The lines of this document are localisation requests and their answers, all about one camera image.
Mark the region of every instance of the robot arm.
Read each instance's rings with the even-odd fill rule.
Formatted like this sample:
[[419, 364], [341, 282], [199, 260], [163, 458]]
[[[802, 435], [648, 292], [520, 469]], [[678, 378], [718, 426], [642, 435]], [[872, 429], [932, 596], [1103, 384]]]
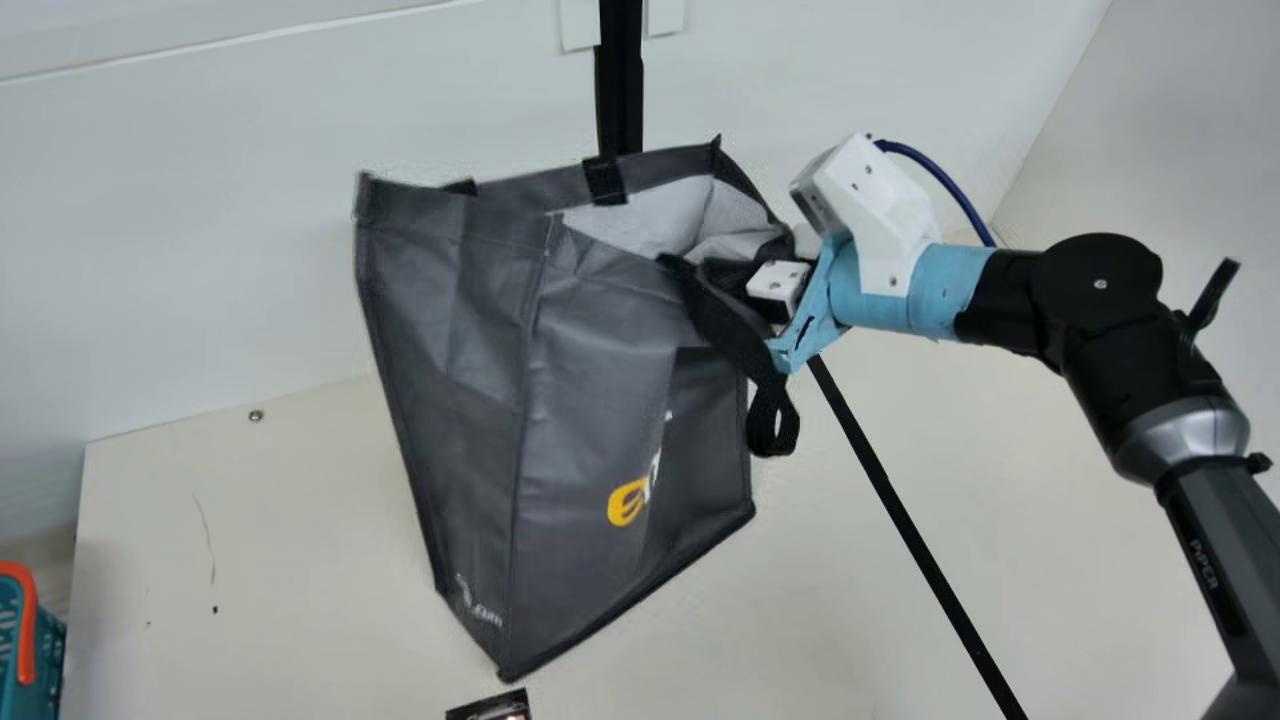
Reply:
[[812, 163], [792, 196], [823, 249], [767, 343], [777, 366], [795, 373], [852, 327], [1044, 363], [1116, 471], [1153, 488], [1174, 525], [1235, 666], [1204, 717], [1280, 717], [1280, 512], [1253, 478], [1270, 461], [1245, 456], [1249, 421], [1194, 345], [1238, 265], [1183, 314], [1157, 300], [1160, 258], [1129, 237], [1044, 252], [942, 245], [927, 196], [860, 135]]

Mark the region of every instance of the orange basket handle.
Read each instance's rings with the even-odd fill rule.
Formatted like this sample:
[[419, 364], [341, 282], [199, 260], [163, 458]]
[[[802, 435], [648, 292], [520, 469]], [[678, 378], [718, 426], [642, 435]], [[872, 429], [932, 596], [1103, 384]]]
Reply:
[[20, 562], [0, 562], [0, 575], [9, 575], [22, 587], [22, 620], [18, 623], [18, 684], [36, 682], [36, 580], [31, 570]]

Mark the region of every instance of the teal basket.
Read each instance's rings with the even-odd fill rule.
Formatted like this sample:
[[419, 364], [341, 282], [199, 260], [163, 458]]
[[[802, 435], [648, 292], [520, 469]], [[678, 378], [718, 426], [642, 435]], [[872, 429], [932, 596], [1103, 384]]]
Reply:
[[[35, 607], [33, 634], [24, 624], [27, 603]], [[65, 642], [67, 625], [40, 607], [31, 571], [0, 562], [0, 720], [56, 720]], [[35, 660], [35, 678], [29, 662], [23, 671], [26, 653]]]

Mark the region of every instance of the blue cable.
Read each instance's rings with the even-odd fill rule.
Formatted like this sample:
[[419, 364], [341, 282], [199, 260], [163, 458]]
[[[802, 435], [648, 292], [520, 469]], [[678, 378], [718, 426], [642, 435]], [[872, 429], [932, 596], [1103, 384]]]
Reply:
[[978, 237], [982, 238], [982, 243], [986, 245], [987, 247], [996, 247], [996, 240], [991, 237], [991, 232], [987, 229], [987, 225], [983, 224], [982, 218], [978, 215], [978, 211], [974, 210], [973, 202], [969, 202], [969, 199], [965, 197], [964, 191], [960, 190], [960, 186], [957, 186], [955, 181], [951, 179], [951, 177], [947, 176], [942, 170], [942, 168], [938, 167], [937, 163], [929, 160], [928, 156], [924, 155], [924, 152], [920, 152], [919, 150], [911, 147], [910, 145], [902, 145], [901, 142], [893, 142], [892, 140], [877, 140], [876, 147], [879, 147], [882, 152], [896, 152], [897, 155], [905, 155], [915, 160], [916, 164], [919, 164], [925, 170], [929, 170], [929, 174], [933, 176], [933, 178], [937, 179], [940, 183], [942, 183], [942, 187], [947, 188], [947, 192], [951, 193], [951, 197], [954, 197], [955, 201], [960, 205], [960, 209], [964, 210], [964, 214], [969, 218], [969, 222], [973, 223], [974, 232], [977, 232]]

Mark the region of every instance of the gray tote bag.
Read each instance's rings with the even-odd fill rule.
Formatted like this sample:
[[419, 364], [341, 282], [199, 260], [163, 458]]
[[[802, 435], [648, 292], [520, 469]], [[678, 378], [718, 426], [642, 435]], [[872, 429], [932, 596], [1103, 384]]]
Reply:
[[443, 188], [365, 174], [356, 225], [435, 588], [500, 678], [753, 516], [746, 379], [655, 260], [790, 252], [718, 140]]

